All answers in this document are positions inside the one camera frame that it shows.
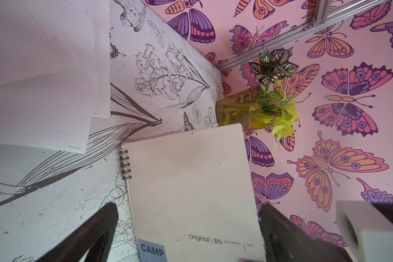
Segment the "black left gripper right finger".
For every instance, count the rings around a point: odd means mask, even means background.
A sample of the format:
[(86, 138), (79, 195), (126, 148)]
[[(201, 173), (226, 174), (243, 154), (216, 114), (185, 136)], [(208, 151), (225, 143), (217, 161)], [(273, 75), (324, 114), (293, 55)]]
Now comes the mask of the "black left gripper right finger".
[(271, 204), (258, 212), (268, 262), (351, 262), (342, 236), (316, 222), (285, 217)]

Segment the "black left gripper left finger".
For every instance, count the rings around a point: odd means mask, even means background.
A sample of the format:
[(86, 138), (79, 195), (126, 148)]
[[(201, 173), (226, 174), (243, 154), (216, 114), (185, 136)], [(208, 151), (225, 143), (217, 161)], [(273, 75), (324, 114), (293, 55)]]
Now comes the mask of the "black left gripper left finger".
[(39, 262), (106, 262), (114, 239), (119, 213), (115, 203), (107, 203)]

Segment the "CAMP B5 spiral notebook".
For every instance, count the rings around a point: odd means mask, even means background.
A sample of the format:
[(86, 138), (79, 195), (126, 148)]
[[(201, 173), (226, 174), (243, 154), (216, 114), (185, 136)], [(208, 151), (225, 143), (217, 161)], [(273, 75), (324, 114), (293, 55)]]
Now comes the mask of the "CAMP B5 spiral notebook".
[(143, 262), (263, 262), (242, 126), (122, 146)]

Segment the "torn white page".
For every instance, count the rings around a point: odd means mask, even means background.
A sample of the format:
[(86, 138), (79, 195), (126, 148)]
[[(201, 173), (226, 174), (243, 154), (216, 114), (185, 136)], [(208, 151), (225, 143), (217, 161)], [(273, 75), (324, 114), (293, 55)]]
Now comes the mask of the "torn white page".
[(0, 1), (0, 144), (84, 153), (98, 92), (95, 1)]
[(93, 102), (93, 116), (108, 118), (110, 116), (110, 58), (109, 58), (109, 1), (67, 1), (80, 12), (84, 21), (91, 23), (94, 33), (96, 71), (93, 73), (96, 82), (96, 94)]

